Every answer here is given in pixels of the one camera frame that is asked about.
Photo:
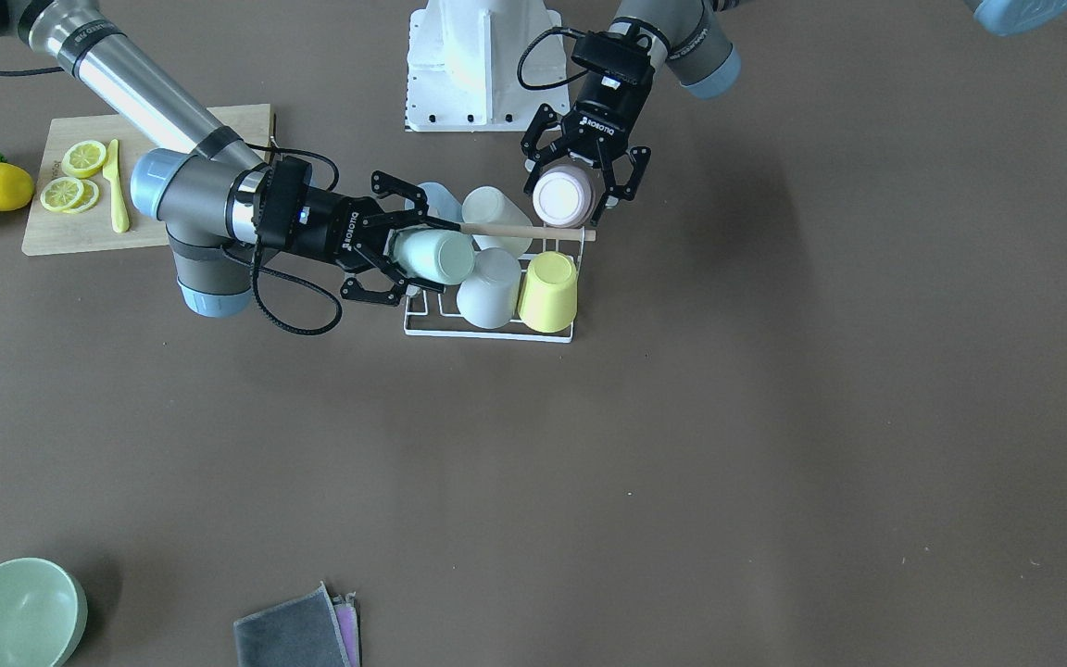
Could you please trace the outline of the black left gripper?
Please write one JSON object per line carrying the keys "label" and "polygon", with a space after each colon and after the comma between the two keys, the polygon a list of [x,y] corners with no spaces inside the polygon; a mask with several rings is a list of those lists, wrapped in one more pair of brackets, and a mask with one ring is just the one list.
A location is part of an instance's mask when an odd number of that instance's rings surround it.
{"label": "black left gripper", "polygon": [[[634,201],[643,181],[652,149],[632,144],[631,134],[652,88],[651,79],[630,83],[601,73],[588,73],[582,80],[571,111],[563,118],[564,138],[560,136],[544,145],[541,144],[543,134],[560,130],[560,114],[550,104],[539,106],[528,130],[521,138],[521,152],[528,170],[522,190],[534,191],[546,168],[563,159],[569,152],[575,159],[598,169],[604,185],[594,207],[594,225],[620,201]],[[569,148],[567,138],[571,139]],[[619,182],[617,178],[619,157],[627,157],[631,165],[625,182]]]}

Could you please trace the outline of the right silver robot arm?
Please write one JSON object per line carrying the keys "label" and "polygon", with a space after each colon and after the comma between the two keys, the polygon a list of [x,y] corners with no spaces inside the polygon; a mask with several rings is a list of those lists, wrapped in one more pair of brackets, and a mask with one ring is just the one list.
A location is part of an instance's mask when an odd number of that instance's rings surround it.
{"label": "right silver robot arm", "polygon": [[352,197],[310,184],[299,152],[267,161],[153,63],[96,1],[0,1],[0,38],[16,35],[50,55],[153,141],[132,165],[140,215],[165,224],[189,309],[236,315],[261,303],[267,258],[283,252],[327,263],[345,279],[331,301],[396,307],[410,290],[442,293],[446,277],[419,277],[391,258],[399,232],[458,231],[428,215],[419,186],[377,170],[372,195]]}

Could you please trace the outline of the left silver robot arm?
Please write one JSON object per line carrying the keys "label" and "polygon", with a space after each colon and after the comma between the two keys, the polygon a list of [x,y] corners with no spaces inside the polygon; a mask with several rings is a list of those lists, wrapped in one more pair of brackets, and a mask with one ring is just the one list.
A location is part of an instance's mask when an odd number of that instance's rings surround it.
{"label": "left silver robot arm", "polygon": [[699,100],[727,93],[740,75],[740,51],[717,20],[730,7],[732,1],[622,1],[605,30],[552,26],[534,37],[521,58],[550,37],[574,42],[571,62],[582,88],[567,111],[539,106],[521,138],[528,169],[522,190],[531,202],[567,157],[598,173],[576,223],[598,225],[607,208],[634,201],[652,152],[631,136],[660,72],[672,72]]}

